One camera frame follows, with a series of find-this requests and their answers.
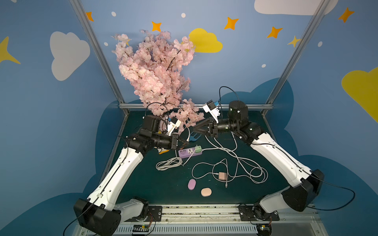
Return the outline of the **green usb charger plug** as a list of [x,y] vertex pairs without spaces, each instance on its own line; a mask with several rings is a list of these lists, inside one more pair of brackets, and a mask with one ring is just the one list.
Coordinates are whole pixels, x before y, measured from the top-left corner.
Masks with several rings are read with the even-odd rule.
[[202,147],[201,146],[196,146],[195,147],[195,153],[200,153],[202,152]]

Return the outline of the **purple earbud case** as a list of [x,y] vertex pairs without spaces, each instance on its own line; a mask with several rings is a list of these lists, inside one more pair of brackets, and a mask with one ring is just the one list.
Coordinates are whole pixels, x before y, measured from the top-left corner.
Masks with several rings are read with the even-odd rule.
[[188,182],[188,189],[189,190],[194,190],[196,186],[196,180],[195,179],[190,179]]

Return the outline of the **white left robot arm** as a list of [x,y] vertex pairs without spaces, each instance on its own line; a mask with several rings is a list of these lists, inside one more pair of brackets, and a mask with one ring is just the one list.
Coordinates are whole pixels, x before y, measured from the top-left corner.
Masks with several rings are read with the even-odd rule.
[[74,205],[76,221],[87,230],[100,236],[112,236],[120,223],[130,219],[148,218],[149,206],[145,199],[135,197],[124,203],[116,203],[127,180],[144,156],[153,148],[177,150],[188,145],[179,134],[140,132],[126,139],[117,162],[99,186],[86,198]]

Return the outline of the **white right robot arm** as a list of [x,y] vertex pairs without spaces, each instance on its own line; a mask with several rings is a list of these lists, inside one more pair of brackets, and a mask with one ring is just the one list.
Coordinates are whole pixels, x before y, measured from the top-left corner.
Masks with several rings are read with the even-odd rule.
[[266,219],[273,212],[286,208],[302,212],[319,195],[324,174],[320,170],[312,171],[300,163],[279,146],[260,125],[251,122],[248,107],[244,102],[230,102],[226,119],[220,117],[220,106],[211,100],[202,108],[211,117],[198,122],[194,126],[194,132],[214,138],[220,133],[232,132],[265,157],[288,182],[287,188],[267,195],[254,204],[253,210],[258,218]]

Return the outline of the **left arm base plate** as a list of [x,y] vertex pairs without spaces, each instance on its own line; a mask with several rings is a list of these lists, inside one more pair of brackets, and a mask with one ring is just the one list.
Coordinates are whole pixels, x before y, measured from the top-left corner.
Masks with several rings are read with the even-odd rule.
[[162,218],[162,206],[148,206],[142,210],[142,220],[161,222]]

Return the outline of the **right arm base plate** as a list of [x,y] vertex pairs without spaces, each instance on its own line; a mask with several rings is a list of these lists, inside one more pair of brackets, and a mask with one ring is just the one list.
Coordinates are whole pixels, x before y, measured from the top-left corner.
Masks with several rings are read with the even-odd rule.
[[241,221],[279,221],[280,217],[277,211],[266,213],[258,205],[240,204],[237,207]]

